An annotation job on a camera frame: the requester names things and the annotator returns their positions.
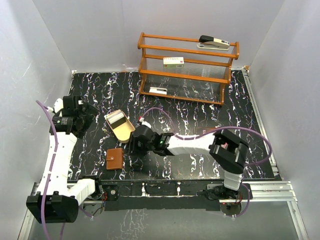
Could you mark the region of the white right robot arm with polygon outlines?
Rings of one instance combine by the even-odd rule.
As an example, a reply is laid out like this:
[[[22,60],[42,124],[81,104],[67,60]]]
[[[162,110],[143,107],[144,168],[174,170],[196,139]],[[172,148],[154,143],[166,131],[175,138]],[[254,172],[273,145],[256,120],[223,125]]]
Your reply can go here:
[[[146,125],[138,126],[130,133],[128,149],[130,156],[145,156],[153,152],[159,156],[205,155],[213,158],[224,170],[222,185],[205,189],[208,199],[236,199],[241,192],[248,143],[227,129],[215,129],[204,135],[178,135],[172,132],[157,133]]]

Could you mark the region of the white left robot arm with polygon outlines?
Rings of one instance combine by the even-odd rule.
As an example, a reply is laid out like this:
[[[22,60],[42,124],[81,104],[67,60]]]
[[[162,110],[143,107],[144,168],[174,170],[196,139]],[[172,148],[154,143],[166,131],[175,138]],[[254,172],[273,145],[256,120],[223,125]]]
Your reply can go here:
[[[40,224],[73,223],[85,199],[103,195],[104,188],[94,175],[85,175],[68,187],[74,147],[99,111],[79,95],[59,98],[53,107],[40,107],[50,123],[49,151],[41,181],[35,194],[27,197],[26,206]]]

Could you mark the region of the brown leather card holder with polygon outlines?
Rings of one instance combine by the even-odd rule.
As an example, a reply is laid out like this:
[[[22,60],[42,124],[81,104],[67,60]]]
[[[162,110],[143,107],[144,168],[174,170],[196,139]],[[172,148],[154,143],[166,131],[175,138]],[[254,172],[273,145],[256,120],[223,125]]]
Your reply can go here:
[[[112,148],[107,150],[106,169],[120,170],[124,166],[124,150],[122,148]]]

